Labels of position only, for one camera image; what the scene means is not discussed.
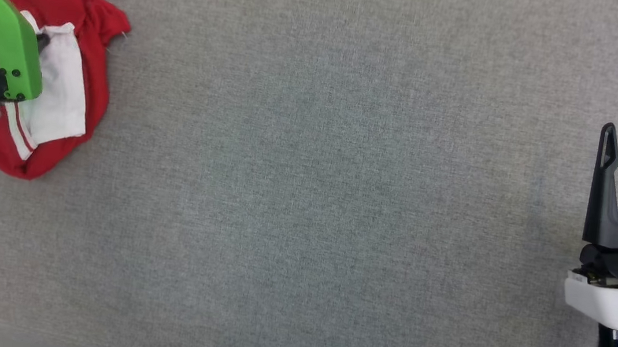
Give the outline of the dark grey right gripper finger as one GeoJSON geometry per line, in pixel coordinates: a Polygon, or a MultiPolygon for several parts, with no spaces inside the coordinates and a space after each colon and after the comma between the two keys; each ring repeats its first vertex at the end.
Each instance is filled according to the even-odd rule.
{"type": "Polygon", "coordinates": [[[590,185],[583,240],[592,245],[618,249],[618,137],[613,123],[604,125],[590,185]]]}

